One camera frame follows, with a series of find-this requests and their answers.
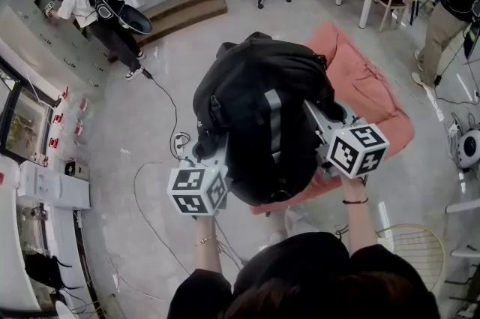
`bracelet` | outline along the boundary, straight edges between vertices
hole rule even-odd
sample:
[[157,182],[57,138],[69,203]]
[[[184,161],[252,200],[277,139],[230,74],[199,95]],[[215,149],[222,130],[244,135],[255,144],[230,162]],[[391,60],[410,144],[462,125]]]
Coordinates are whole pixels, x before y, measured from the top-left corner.
[[215,235],[207,236],[206,238],[203,238],[202,240],[200,240],[198,243],[195,243],[195,247],[198,247],[199,245],[202,245],[203,243],[205,243],[207,240],[213,239],[215,237],[216,237]]
[[359,202],[350,202],[348,200],[342,200],[343,204],[365,204],[366,202],[368,202],[368,197],[367,197],[367,199],[365,199],[363,201],[359,201]]

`pink cushion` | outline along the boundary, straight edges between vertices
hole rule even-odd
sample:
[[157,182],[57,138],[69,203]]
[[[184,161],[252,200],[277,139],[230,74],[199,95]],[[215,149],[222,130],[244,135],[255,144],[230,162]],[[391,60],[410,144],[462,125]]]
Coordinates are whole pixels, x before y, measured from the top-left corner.
[[[335,97],[351,106],[358,116],[375,123],[390,142],[386,157],[399,153],[415,136],[409,117],[402,110],[380,69],[359,52],[334,23],[323,23],[305,44],[327,58],[327,75]],[[317,197],[341,185],[340,177],[324,180],[315,173],[305,190],[284,202],[251,207],[253,214],[285,209]]]

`gray floor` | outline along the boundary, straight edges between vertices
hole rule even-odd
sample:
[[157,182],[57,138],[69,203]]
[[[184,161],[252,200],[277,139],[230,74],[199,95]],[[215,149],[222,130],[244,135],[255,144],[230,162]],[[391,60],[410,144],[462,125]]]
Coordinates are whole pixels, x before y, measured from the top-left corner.
[[[322,21],[336,22],[384,72],[415,126],[414,141],[370,176],[368,193],[375,226],[426,225],[445,243],[445,277],[464,280],[470,263],[448,254],[453,248],[477,243],[474,229],[480,222],[479,211],[446,215],[445,207],[479,197],[479,183],[473,173],[464,180],[459,178],[447,152],[446,128],[452,120],[451,112],[465,122],[468,112],[480,122],[480,112],[473,105],[437,101],[440,115],[425,90],[410,79],[410,72],[416,69],[413,51],[422,46],[426,19],[420,16],[413,26],[406,24],[379,34],[383,15],[379,5],[372,5],[367,27],[358,27],[363,0],[343,0],[340,7],[335,0],[265,0],[261,11],[257,0],[226,3],[227,14],[168,35],[146,49],[145,66],[175,100],[177,131],[195,134],[192,97],[221,43],[238,43],[255,31],[302,43]],[[445,51],[442,67],[460,45],[461,37]],[[476,50],[474,59],[479,57],[480,51]],[[471,94],[475,84],[464,62],[460,51],[437,89],[439,95],[468,101],[464,85]],[[471,67],[480,80],[480,62]],[[84,221],[87,261],[100,299],[114,293],[125,317],[166,317],[169,301],[187,276],[173,254],[188,272],[194,269],[194,223],[178,215],[166,195],[170,168],[176,166],[168,150],[174,123],[172,104],[144,77],[127,83],[125,71],[119,63],[111,67],[105,98],[97,106],[90,141],[93,209]],[[147,164],[139,173],[135,197],[134,176],[146,162],[154,164]],[[173,254],[149,227],[139,207]],[[319,230],[335,231],[346,221],[340,191],[294,210]],[[268,245],[278,229],[274,219],[251,215],[248,207],[232,195],[218,221],[235,251],[247,259]],[[290,233],[296,231],[295,225],[290,224],[289,229]],[[234,264],[227,257],[222,257],[222,264],[226,277],[234,281],[238,272]],[[461,288],[440,287],[440,308],[444,317],[451,317],[455,305],[448,297],[459,296]],[[113,317],[123,317],[114,305],[107,305],[107,309]]]

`tennis racket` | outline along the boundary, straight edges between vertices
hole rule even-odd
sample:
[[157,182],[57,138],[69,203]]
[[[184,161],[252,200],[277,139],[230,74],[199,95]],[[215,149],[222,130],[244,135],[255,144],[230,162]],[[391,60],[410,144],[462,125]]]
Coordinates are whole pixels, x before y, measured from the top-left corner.
[[379,243],[402,257],[432,291],[443,276],[445,249],[437,235],[417,224],[399,224],[377,232]]

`white cube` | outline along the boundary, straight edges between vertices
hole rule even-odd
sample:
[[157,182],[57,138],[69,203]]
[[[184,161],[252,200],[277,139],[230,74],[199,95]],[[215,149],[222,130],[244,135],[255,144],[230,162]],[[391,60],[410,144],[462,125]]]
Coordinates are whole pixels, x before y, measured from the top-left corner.
[[353,179],[375,171],[390,142],[375,124],[333,131],[327,159]]
[[178,213],[214,215],[227,194],[225,175],[220,167],[176,168],[170,171],[168,195]]

